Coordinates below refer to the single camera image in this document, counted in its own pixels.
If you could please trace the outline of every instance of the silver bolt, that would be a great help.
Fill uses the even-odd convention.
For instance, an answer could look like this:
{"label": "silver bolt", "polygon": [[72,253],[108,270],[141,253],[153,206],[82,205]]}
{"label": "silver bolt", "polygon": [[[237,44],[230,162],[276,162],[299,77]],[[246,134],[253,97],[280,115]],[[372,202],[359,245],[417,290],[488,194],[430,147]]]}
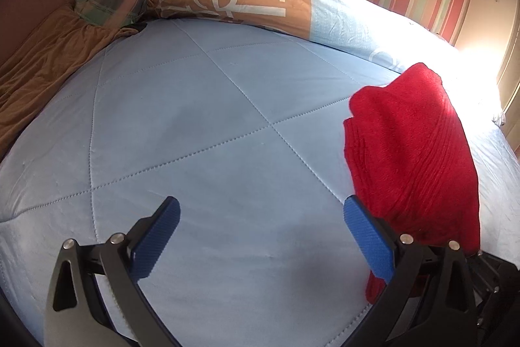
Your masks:
{"label": "silver bolt", "polygon": [[74,247],[74,240],[69,238],[68,240],[65,240],[65,242],[63,243],[63,248],[66,248],[67,250],[69,250],[70,248]]}
{"label": "silver bolt", "polygon": [[460,244],[457,243],[455,240],[450,240],[450,242],[448,243],[448,246],[451,250],[459,250],[460,249]]}
{"label": "silver bolt", "polygon": [[125,235],[123,233],[115,233],[110,237],[110,242],[113,245],[118,245],[125,239]]}
{"label": "silver bolt", "polygon": [[401,243],[404,245],[410,245],[413,243],[413,237],[409,234],[401,234],[399,240],[401,240]]}

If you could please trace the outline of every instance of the red garment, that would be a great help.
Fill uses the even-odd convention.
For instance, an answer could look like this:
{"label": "red garment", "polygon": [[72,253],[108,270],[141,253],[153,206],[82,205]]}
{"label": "red garment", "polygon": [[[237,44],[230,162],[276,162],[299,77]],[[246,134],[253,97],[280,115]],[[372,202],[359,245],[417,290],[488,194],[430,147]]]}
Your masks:
{"label": "red garment", "polygon": [[[424,64],[386,87],[363,87],[350,99],[345,158],[356,194],[398,233],[427,245],[480,245],[478,179],[462,124],[440,77]],[[370,274],[374,303],[384,281]]]}

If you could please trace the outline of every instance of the brown blanket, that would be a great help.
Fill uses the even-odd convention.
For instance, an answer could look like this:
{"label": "brown blanket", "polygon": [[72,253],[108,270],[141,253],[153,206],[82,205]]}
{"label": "brown blanket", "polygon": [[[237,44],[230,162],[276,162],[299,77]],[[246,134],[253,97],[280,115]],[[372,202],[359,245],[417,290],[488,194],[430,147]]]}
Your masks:
{"label": "brown blanket", "polygon": [[90,25],[70,6],[49,15],[0,65],[0,160],[73,72],[115,39],[136,33]]}

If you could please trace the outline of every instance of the wrinkled brown fabric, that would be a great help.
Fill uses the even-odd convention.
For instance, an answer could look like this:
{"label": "wrinkled brown fabric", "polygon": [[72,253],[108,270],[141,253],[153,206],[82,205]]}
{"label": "wrinkled brown fabric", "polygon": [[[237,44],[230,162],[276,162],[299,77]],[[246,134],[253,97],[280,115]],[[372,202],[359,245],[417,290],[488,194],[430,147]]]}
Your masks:
{"label": "wrinkled brown fabric", "polygon": [[93,26],[70,6],[55,10],[0,65],[0,159],[65,80],[131,28]]}

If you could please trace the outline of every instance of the quilted mattress cover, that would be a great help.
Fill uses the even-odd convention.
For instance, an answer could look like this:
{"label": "quilted mattress cover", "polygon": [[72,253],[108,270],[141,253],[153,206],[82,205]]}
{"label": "quilted mattress cover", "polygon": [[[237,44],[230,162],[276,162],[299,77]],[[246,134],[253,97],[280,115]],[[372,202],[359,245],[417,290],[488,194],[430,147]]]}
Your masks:
{"label": "quilted mattress cover", "polygon": [[[2,290],[42,342],[62,242],[104,242],[173,195],[180,224],[139,284],[184,346],[341,345],[368,310],[343,120],[354,92],[398,75],[260,28],[149,23],[74,74],[0,164]],[[461,120],[482,247],[520,264],[518,162],[490,119]]]}

